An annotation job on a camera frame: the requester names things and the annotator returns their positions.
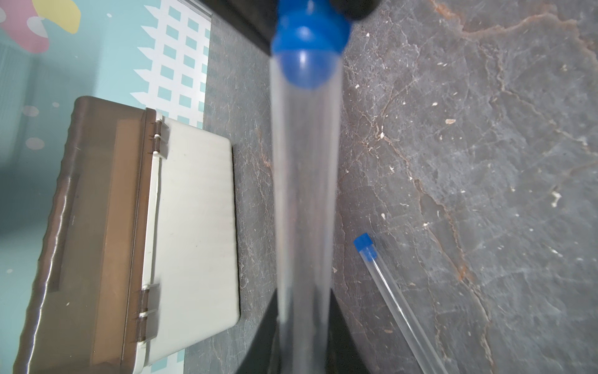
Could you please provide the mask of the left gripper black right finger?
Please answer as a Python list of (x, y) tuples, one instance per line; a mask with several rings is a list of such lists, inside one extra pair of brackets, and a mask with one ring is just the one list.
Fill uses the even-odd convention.
[(325, 372), (328, 374), (370, 373), (352, 338), (333, 290), (330, 290)]

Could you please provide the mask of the clear test tube diagonal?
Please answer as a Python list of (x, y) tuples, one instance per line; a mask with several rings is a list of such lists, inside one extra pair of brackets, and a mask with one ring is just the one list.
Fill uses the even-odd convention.
[(381, 252), (378, 249), (377, 252), (378, 258), (374, 262), (368, 263), (361, 258), (395, 319), (397, 327), (399, 327), (400, 332), (414, 354), (420, 369), (423, 373), (448, 374), (444, 363), (431, 344), (431, 341), (429, 341), (399, 285), (383, 261)]

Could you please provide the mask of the clear test tube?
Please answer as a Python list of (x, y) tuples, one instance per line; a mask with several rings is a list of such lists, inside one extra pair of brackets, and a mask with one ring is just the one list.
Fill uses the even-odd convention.
[(270, 61), (280, 358), (325, 372), (343, 64), (331, 51)]

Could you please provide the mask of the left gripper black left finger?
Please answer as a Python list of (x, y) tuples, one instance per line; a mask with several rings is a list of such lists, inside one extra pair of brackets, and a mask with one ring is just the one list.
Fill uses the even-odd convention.
[(275, 290), (236, 374), (281, 373), (279, 327), (277, 290)]

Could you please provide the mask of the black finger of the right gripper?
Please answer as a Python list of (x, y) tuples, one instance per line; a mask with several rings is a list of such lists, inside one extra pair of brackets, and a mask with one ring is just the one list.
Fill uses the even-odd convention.
[(277, 0), (205, 0), (202, 3), (258, 49), (271, 55), (277, 26)]
[(378, 8), (378, 0), (333, 0), (333, 7), (348, 20), (359, 21)]

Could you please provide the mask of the blue stopper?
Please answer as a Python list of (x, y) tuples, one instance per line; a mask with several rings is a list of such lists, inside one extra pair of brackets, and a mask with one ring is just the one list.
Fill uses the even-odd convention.
[(331, 1), (280, 1), (271, 43), (286, 80), (315, 90), (326, 84), (350, 39), (352, 23)]
[(377, 249), (368, 233), (355, 238), (354, 246), (365, 262), (374, 262), (378, 258)]

